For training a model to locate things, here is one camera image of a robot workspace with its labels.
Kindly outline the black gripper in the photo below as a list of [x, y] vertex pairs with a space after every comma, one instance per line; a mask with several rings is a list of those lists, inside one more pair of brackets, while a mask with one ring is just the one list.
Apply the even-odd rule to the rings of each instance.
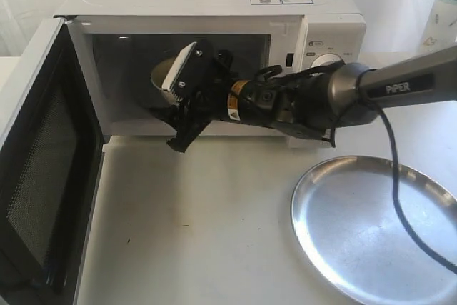
[[184, 153], [212, 121], [228, 118], [226, 103], [235, 76], [232, 63], [231, 52], [218, 51], [202, 85], [176, 106], [171, 120], [176, 135], [167, 141], [174, 151]]

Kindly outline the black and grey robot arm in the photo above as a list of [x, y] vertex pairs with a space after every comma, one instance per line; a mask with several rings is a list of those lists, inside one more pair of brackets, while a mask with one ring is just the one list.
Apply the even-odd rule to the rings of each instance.
[[265, 69], [252, 80], [216, 56], [207, 41], [183, 48], [161, 90], [172, 100], [168, 145], [185, 152], [213, 121], [274, 129], [298, 139], [333, 143], [339, 127], [371, 123], [379, 109], [456, 99], [456, 48], [372, 69], [333, 62], [285, 76]]

